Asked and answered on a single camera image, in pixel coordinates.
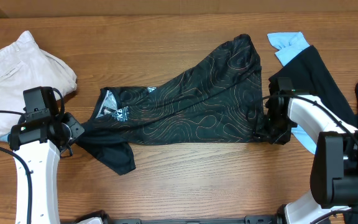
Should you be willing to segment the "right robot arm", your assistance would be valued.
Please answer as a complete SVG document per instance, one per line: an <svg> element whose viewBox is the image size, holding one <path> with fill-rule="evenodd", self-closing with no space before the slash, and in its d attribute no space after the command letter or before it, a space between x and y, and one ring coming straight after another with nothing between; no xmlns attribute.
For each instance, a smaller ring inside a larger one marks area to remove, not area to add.
<svg viewBox="0 0 358 224"><path fill-rule="evenodd" d="M268 111L257 140L285 144L291 129L300 126L316 144L310 189L283 205L275 215L251 215L246 223L320 223L331 215L358 207L358 129L339 119L312 91L296 90L289 78L279 78L270 95L251 107Z"/></svg>

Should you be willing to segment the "black orange patterned jersey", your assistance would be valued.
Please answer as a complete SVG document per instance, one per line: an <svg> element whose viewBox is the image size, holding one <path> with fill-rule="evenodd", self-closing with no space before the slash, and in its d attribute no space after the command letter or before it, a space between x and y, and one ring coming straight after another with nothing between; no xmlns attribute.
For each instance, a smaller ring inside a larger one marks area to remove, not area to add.
<svg viewBox="0 0 358 224"><path fill-rule="evenodd" d="M132 144L253 142L262 124L260 57L247 34L158 87L106 87L77 145L119 175Z"/></svg>

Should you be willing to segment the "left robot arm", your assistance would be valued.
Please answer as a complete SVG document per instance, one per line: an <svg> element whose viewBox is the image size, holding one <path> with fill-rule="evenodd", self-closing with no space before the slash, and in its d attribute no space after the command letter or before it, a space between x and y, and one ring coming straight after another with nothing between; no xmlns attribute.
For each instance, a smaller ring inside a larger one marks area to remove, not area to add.
<svg viewBox="0 0 358 224"><path fill-rule="evenodd" d="M60 223L58 163L84 128L58 103L56 88L40 86L23 92L24 121L11 128L8 143L17 171L16 223Z"/></svg>

